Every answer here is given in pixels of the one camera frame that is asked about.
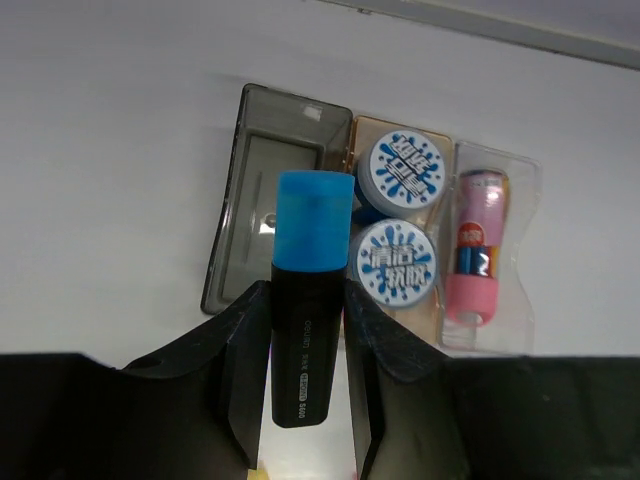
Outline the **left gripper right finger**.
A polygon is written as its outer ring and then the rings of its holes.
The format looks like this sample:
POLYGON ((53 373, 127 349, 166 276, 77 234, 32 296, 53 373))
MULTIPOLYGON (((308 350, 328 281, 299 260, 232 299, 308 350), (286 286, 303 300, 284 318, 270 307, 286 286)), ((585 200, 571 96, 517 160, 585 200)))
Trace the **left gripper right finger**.
POLYGON ((345 285, 361 479, 635 479, 635 357, 450 357, 345 285))

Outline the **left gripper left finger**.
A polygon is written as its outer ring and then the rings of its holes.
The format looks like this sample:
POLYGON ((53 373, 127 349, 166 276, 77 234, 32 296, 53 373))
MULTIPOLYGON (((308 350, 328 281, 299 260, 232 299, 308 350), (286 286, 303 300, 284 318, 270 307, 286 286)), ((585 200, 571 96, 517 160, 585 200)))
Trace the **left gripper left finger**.
POLYGON ((5 479, 244 479, 258 464, 270 291, 122 369, 80 353, 1 358, 5 479))

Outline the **pink capped glue bottle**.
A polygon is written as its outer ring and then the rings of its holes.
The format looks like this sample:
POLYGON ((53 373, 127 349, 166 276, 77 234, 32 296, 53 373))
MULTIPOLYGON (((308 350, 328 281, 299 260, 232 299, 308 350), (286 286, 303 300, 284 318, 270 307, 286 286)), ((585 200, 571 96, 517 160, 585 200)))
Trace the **pink capped glue bottle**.
POLYGON ((498 266, 509 207, 509 179, 491 169, 458 177, 453 207, 453 266, 446 315, 465 326, 489 323, 497 310, 498 266))

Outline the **blue white round jar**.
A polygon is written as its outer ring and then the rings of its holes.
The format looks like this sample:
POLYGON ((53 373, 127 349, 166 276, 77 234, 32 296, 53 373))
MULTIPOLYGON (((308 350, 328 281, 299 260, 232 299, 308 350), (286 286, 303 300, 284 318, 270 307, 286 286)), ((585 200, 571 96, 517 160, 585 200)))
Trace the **blue white round jar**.
POLYGON ((349 277, 379 305, 408 309, 433 290, 436 249, 417 225, 401 219, 376 222, 351 241, 349 277))

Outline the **blue capped black highlighter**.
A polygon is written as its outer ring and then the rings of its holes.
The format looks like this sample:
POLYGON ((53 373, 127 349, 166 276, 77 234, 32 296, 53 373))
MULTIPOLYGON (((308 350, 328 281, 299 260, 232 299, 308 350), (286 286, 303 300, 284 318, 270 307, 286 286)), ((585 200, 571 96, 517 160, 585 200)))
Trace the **blue capped black highlighter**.
POLYGON ((271 398, 282 428, 328 416, 350 241, 354 178, 281 174, 271 267, 271 398))

